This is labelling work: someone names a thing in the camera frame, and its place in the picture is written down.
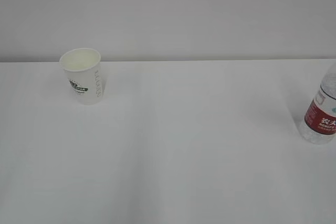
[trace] white table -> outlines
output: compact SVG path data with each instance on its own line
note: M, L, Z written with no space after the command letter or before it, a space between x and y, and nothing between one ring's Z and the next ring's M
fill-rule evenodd
M1 224L336 223L336 141L296 128L333 60L0 63Z

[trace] water bottle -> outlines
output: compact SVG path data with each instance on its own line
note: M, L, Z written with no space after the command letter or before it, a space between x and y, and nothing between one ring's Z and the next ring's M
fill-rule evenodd
M322 79L304 120L299 126L301 136L313 144L325 144L336 133L336 63Z

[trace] red bottle label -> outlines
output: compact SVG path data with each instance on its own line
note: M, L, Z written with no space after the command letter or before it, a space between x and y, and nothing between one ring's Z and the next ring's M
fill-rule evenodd
M332 135L336 133L336 99L328 96L322 88L318 91L304 117L314 131Z

